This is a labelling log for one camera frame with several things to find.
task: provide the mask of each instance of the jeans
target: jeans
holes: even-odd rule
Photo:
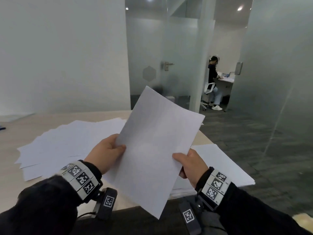
[[[214,102],[215,105],[219,105],[221,103],[222,96],[223,93],[215,87],[210,93],[210,102]]]

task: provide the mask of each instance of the white sneaker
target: white sneaker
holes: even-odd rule
[[[217,106],[213,106],[212,110],[222,110],[222,108],[219,105],[217,105]]]

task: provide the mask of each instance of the wristband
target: wristband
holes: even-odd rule
[[[212,211],[221,204],[231,181],[218,170],[211,173],[205,186],[198,191],[198,197]]]
[[[72,162],[63,167],[57,175],[63,177],[77,192],[78,196],[88,203],[94,192],[103,184],[98,181],[91,170],[80,161]]]

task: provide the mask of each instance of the hexagon decal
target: hexagon decal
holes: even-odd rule
[[[142,71],[142,78],[150,82],[156,78],[156,72],[153,67],[148,66]]]

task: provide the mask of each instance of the wooden table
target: wooden table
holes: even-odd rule
[[[62,124],[69,124],[75,120],[99,122],[103,120],[122,118],[127,119],[131,111],[107,111],[67,114],[38,114],[31,115],[10,123],[1,123],[7,129],[0,131],[0,212],[8,210],[15,205],[19,193],[26,187],[42,180],[36,178],[24,181],[20,164],[14,164],[19,157],[17,148],[31,143],[37,136],[44,132],[57,128]],[[198,132],[193,145],[212,143],[203,133]],[[112,185],[103,181],[104,188]],[[78,207],[78,213],[91,212],[94,201],[82,204]],[[114,210],[134,207],[136,204],[128,200],[121,193],[118,194]]]

